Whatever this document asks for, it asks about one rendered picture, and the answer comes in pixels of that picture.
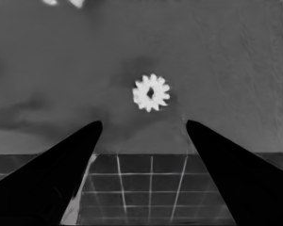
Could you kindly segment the white toothed gear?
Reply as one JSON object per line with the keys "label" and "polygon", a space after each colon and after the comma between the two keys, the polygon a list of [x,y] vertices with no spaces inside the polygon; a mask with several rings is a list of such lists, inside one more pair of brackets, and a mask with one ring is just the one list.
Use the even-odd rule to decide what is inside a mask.
{"label": "white toothed gear", "polygon": [[160,111],[162,106],[167,106],[166,100],[171,98],[168,93],[171,87],[163,77],[154,73],[143,75],[135,85],[136,87],[132,89],[133,102],[140,110],[150,113]]}

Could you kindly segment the dark robot body pale edges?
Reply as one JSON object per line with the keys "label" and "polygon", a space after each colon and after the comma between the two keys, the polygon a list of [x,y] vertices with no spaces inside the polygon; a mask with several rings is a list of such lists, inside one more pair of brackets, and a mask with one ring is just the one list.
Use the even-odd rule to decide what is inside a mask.
{"label": "dark robot body pale edges", "polygon": [[79,210],[80,210],[82,190],[90,174],[90,167],[93,164],[93,162],[96,160],[96,158],[97,158],[96,154],[93,154],[90,157],[88,164],[84,170],[84,173],[82,174],[82,177],[79,181],[79,185],[76,187],[73,197],[71,198],[63,214],[63,217],[60,222],[60,226],[63,226],[63,225],[75,226],[77,224],[77,220],[79,219]]}

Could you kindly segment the small white T-shaped piece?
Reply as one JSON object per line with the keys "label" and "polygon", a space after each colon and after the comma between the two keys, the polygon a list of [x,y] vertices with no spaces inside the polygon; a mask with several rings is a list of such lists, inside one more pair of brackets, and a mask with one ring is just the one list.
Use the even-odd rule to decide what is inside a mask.
{"label": "small white T-shaped piece", "polygon": [[69,5],[75,8],[81,8],[85,0],[41,0],[44,4],[52,7]]}

